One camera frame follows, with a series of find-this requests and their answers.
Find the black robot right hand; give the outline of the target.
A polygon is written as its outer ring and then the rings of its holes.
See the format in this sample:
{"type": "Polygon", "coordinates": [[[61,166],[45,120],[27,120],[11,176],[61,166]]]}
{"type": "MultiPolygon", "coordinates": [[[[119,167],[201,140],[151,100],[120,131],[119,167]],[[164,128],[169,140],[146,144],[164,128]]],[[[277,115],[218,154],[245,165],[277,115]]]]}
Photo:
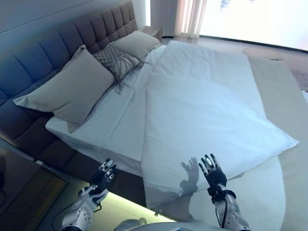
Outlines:
{"type": "Polygon", "coordinates": [[[198,164],[201,171],[204,174],[209,188],[207,189],[210,196],[213,196],[220,190],[220,186],[223,187],[227,184],[226,175],[223,173],[216,157],[213,154],[206,155],[201,158],[201,163],[198,164]]]}

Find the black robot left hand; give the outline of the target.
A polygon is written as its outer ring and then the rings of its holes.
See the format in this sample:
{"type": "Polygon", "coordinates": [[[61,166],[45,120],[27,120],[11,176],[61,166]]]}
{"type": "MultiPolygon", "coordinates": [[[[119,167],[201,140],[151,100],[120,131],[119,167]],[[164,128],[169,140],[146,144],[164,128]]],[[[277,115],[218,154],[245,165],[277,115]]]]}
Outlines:
{"type": "Polygon", "coordinates": [[[90,179],[90,186],[96,186],[99,190],[103,191],[107,185],[113,180],[117,173],[116,164],[114,160],[107,158],[99,168],[94,176],[90,179]]]}

